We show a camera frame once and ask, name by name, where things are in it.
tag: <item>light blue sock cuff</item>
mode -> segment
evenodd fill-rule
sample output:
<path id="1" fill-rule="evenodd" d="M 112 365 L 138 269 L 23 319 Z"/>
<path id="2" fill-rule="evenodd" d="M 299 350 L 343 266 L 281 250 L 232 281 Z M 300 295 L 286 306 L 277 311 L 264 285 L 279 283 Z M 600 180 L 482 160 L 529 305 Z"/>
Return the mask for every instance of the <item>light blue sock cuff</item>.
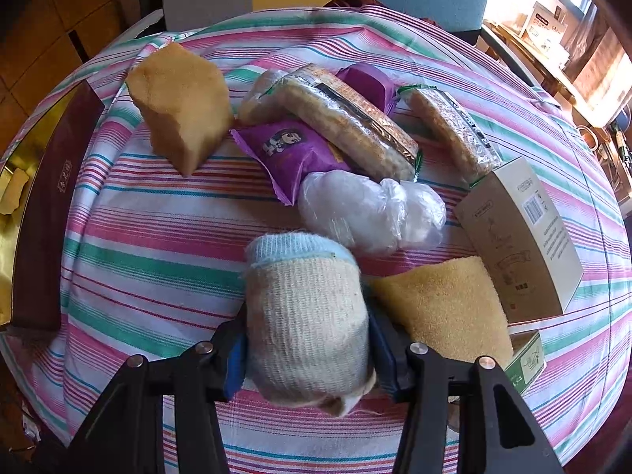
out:
<path id="1" fill-rule="evenodd" d="M 309 233 L 263 235 L 246 248 L 250 268 L 295 258 L 337 258 L 357 267 L 350 251 L 335 241 Z"/>

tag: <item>barcode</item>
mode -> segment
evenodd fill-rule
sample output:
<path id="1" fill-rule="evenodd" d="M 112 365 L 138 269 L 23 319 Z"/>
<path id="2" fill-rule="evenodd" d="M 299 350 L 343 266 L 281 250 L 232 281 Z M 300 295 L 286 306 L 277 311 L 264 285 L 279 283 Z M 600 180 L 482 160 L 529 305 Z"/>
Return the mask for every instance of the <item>barcode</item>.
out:
<path id="1" fill-rule="evenodd" d="M 534 194 L 522 206 L 525 212 L 529 216 L 531 224 L 535 225 L 540 218 L 544 215 L 544 209 L 542 208 L 540 201 L 538 200 L 538 194 Z"/>

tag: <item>striped tablecloth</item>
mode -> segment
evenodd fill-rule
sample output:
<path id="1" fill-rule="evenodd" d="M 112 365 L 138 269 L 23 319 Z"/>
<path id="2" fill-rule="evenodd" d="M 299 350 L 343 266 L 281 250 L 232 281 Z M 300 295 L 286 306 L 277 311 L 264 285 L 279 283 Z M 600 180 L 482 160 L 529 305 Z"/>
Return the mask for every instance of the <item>striped tablecloth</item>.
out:
<path id="1" fill-rule="evenodd" d="M 109 48 L 27 120 L 17 140 L 81 79 L 105 103 L 68 218 L 61 330 L 48 347 L 0 339 L 21 390 L 65 443 L 128 355 L 174 356 L 235 315 L 244 293 L 243 250 L 254 237 L 300 227 L 296 210 L 275 200 L 263 171 L 232 139 L 188 179 L 152 153 L 124 80 L 170 41 L 215 62 L 235 106 L 265 69 L 315 62 L 336 72 L 364 61 L 399 85 L 448 90 L 504 160 L 524 155 L 562 215 L 585 272 L 566 315 L 511 327 L 540 329 L 548 362 L 525 398 L 562 462 L 589 440 L 619 397 L 632 338 L 630 250 L 604 173 L 546 94 L 438 28 L 363 7 L 267 10 Z M 366 275 L 474 254 L 454 217 L 466 187 L 447 151 L 402 103 L 396 120 L 423 148 L 421 178 L 446 203 L 446 236 L 431 252 L 361 258 Z M 173 401 L 165 407 L 167 471 L 174 473 Z M 334 419 L 314 409 L 274 408 L 252 390 L 217 408 L 231 468 L 239 473 L 390 472 L 405 411 L 374 393 L 351 415 Z M 456 464 L 456 439 L 449 432 L 446 471 Z"/>

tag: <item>sponge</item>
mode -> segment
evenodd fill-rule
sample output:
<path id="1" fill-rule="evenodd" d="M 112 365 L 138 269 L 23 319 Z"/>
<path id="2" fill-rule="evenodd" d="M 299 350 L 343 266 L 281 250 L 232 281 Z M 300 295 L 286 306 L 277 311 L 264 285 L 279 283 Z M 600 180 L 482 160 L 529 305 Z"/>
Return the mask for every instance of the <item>sponge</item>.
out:
<path id="1" fill-rule="evenodd" d="M 447 358 L 483 354 L 507 367 L 513 356 L 507 318 L 479 256 L 456 258 L 372 282 L 391 319 Z"/>
<path id="2" fill-rule="evenodd" d="M 201 56 L 170 43 L 127 77 L 134 104 L 151 133 L 155 154 L 189 176 L 233 126 L 224 75 Z"/>

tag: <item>wrapped snack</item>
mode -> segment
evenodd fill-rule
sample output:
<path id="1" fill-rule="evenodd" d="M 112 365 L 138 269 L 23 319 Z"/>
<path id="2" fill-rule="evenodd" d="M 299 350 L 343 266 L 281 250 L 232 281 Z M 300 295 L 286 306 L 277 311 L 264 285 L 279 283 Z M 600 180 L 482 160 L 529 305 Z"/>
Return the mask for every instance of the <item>wrapped snack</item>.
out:
<path id="1" fill-rule="evenodd" d="M 314 64 L 283 77 L 277 102 L 340 148 L 371 178 L 410 181 L 417 143 L 349 85 Z"/>
<path id="2" fill-rule="evenodd" d="M 280 69 L 268 69 L 259 75 L 237 109 L 237 117 L 242 124 L 254 126 L 277 121 L 283 117 L 286 110 L 266 93 L 275 82 L 287 74 Z"/>
<path id="3" fill-rule="evenodd" d="M 377 184 L 344 171 L 307 175 L 298 211 L 310 231 L 370 256 L 435 248 L 446 222 L 446 206 L 428 185 L 389 178 Z"/>
<path id="4" fill-rule="evenodd" d="M 350 171 L 335 146 L 309 126 L 282 121 L 231 130 L 241 150 L 258 161 L 284 205 L 294 205 L 303 177 L 314 171 Z"/>
<path id="5" fill-rule="evenodd" d="M 336 76 L 362 94 L 386 115 L 389 115 L 395 108 L 397 102 L 395 85 L 387 75 L 375 66 L 359 62 L 341 69 Z"/>
<path id="6" fill-rule="evenodd" d="M 448 93 L 427 85 L 402 87 L 398 93 L 432 132 L 449 148 L 467 183 L 500 167 L 502 160 L 485 134 Z"/>

